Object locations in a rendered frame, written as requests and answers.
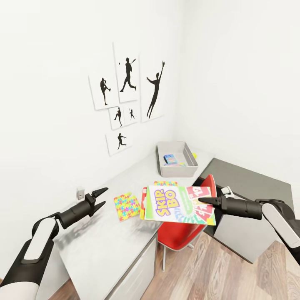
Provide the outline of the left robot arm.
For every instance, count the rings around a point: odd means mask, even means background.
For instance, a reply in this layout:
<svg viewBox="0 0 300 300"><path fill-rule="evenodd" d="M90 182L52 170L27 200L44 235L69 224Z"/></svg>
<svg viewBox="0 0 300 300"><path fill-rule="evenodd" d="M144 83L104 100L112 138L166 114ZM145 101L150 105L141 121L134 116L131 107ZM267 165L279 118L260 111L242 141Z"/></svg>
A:
<svg viewBox="0 0 300 300"><path fill-rule="evenodd" d="M85 216L93 216L105 201L95 205L96 198L109 188L94 190L85 195L85 186L76 188L76 205L38 221L32 228L32 239L27 240L0 284L0 300L35 300L43 274L59 233L59 219L67 229Z"/></svg>

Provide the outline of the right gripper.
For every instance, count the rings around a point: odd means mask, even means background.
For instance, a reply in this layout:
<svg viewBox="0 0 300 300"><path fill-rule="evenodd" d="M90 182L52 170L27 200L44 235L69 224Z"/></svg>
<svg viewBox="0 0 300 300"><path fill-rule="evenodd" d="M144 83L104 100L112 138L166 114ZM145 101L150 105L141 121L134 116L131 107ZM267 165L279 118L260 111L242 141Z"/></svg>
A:
<svg viewBox="0 0 300 300"><path fill-rule="evenodd" d="M200 197L199 201L212 204L213 208L220 209L223 215L234 215L247 218L248 209L246 201L242 199L227 198L225 195L220 197Z"/></svg>

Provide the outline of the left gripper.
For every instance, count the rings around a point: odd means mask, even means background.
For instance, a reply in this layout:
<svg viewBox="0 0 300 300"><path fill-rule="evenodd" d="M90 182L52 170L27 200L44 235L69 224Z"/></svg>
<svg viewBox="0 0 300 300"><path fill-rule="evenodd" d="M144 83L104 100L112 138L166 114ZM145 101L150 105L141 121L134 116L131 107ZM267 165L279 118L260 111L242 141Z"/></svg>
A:
<svg viewBox="0 0 300 300"><path fill-rule="evenodd" d="M94 213L101 208L105 201L95 205L96 198L107 191L109 188L105 187L103 189L94 190L91 193L85 195L85 200L74 205L70 208L75 216L76 222L84 218L85 216L89 215L89 217L93 216Z"/></svg>

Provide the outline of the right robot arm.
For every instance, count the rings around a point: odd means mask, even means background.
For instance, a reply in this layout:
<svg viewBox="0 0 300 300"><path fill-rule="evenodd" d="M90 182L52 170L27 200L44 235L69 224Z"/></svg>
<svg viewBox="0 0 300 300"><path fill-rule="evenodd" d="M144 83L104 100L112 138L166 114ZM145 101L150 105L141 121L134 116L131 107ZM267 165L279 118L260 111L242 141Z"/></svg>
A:
<svg viewBox="0 0 300 300"><path fill-rule="evenodd" d="M212 204L223 215L262 220L262 215L273 226L291 255L300 266L300 220L295 219L292 209L278 199L235 199L229 187L221 189L220 197L200 197L199 201Z"/></svg>

